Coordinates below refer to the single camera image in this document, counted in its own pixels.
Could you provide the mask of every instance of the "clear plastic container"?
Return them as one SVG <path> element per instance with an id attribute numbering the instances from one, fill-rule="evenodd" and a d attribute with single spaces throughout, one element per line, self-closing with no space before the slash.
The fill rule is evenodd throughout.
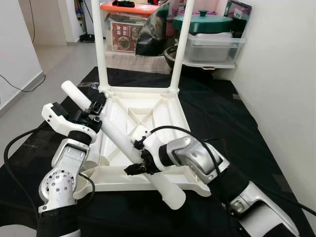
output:
<path id="1" fill-rule="evenodd" d="M 232 38 L 232 33 L 189 34 L 184 64 L 193 67 L 234 68 L 245 39 Z"/>

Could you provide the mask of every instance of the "baseboard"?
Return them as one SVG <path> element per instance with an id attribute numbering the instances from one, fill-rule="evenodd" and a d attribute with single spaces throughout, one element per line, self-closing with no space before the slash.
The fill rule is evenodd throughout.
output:
<path id="1" fill-rule="evenodd" d="M 77 43 L 79 43 L 79 41 L 80 41 L 80 38 L 76 39 L 75 42 L 66 42 L 66 45 L 67 45 L 67 46 L 74 46 L 74 45 L 76 45 Z"/>
<path id="2" fill-rule="evenodd" d="M 33 80 L 29 82 L 22 90 L 31 90 L 33 89 L 38 83 L 43 80 L 44 73 L 43 71 L 40 72 Z M 25 92 L 18 91 L 2 108 L 0 108 L 0 118 L 8 112 L 12 106 L 19 101 L 25 95 Z"/>

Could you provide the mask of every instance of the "floor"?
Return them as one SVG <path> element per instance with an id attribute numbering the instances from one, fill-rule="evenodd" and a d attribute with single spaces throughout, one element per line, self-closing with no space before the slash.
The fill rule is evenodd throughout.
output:
<path id="1" fill-rule="evenodd" d="M 41 109 L 51 102 L 61 102 L 66 94 L 60 88 L 62 82 L 71 80 L 78 84 L 96 66 L 93 43 L 78 43 L 67 47 L 37 47 L 36 52 L 46 81 L 34 92 L 27 93 L 3 117 L 0 118 L 0 151 L 17 135 L 37 127 L 42 121 Z M 13 153 L 24 141 L 21 139 L 12 147 Z M 11 225 L 0 227 L 1 237 L 35 237 L 30 228 Z"/>

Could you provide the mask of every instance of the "white wall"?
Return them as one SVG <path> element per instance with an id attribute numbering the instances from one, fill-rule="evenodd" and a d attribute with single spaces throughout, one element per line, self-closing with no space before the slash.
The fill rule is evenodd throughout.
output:
<path id="1" fill-rule="evenodd" d="M 83 34 L 80 21 L 75 12 L 74 0 L 58 0 L 61 20 L 64 26 L 67 42 L 77 42 Z"/>
<path id="2" fill-rule="evenodd" d="M 18 0 L 2 2 L 0 32 L 0 74 L 16 87 L 23 88 L 42 70 Z M 17 93 L 17 89 L 0 78 L 0 109 Z"/>
<path id="3" fill-rule="evenodd" d="M 235 85 L 298 200 L 316 209 L 315 1 L 247 3 L 246 44 L 237 69 L 221 77 Z"/>
<path id="4" fill-rule="evenodd" d="M 19 0 L 31 37 L 33 23 L 29 0 Z M 66 45 L 66 37 L 57 0 L 31 0 L 38 45 Z"/>

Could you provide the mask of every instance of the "white plastic tube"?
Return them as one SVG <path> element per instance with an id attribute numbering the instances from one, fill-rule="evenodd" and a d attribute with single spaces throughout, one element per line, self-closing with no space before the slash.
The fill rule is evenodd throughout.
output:
<path id="1" fill-rule="evenodd" d="M 85 110 L 91 104 L 90 100 L 70 81 L 62 84 L 62 89 L 69 97 L 82 109 Z M 125 136 L 103 114 L 100 115 L 102 120 L 101 130 L 111 139 L 111 141 L 126 155 L 132 163 L 141 163 L 139 150 L 135 149 L 130 139 Z M 149 182 L 154 186 L 162 196 L 162 200 L 173 210 L 179 209 L 185 202 L 186 195 L 178 185 L 171 183 L 162 173 L 154 175 L 144 174 Z"/>
<path id="2" fill-rule="evenodd" d="M 99 0 L 91 0 L 93 29 L 95 39 L 95 50 L 97 54 L 97 64 L 100 79 L 99 90 L 107 91 L 111 87 L 108 82 L 107 65 L 105 60 L 105 51 L 103 43 L 102 25 L 101 25 L 101 9 Z"/>
<path id="3" fill-rule="evenodd" d="M 171 83 L 169 87 L 170 92 L 178 92 L 179 91 L 179 80 L 182 69 L 182 62 L 184 53 L 186 50 L 187 39 L 189 34 L 191 16 L 193 11 L 195 0 L 187 0 L 186 10 L 184 12 L 184 18 L 181 27 L 181 33 L 179 38 L 179 45 L 177 48 L 177 55 L 174 61 L 173 73 L 171 77 Z"/>

